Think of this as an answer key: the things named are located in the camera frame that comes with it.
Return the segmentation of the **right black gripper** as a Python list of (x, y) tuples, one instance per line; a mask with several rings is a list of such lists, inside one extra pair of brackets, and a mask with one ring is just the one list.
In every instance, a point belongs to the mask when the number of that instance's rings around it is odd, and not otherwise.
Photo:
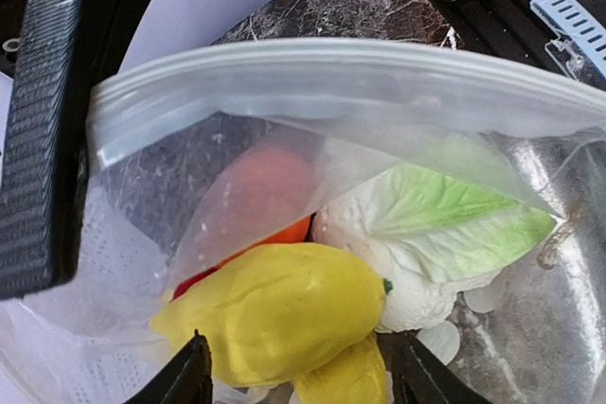
[(84, 122), (151, 0), (1, 0), (1, 297), (76, 272), (86, 193)]

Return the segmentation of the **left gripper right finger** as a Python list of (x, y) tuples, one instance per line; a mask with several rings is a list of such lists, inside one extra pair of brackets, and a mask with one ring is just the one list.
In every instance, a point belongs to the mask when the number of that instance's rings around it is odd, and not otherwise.
[(414, 334), (394, 334), (391, 367), (396, 404), (490, 404), (465, 385)]

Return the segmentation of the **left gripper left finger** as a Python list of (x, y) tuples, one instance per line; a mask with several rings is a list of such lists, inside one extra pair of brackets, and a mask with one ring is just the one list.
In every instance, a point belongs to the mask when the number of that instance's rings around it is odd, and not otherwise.
[(211, 353), (205, 336), (194, 336), (125, 404), (211, 404)]

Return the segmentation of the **clear zip top bag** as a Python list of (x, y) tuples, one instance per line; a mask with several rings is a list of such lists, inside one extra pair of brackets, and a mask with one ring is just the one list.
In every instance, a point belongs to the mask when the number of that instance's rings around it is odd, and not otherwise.
[(166, 366), (152, 317), (203, 268), (184, 249), (206, 192), (247, 152), (312, 165), (306, 213), (400, 164), (475, 184), (556, 222), (414, 334), (491, 403), (605, 399), (605, 89), (433, 45), (221, 44), (93, 87), (74, 277), (2, 299), (1, 373), (29, 403), (122, 403)]

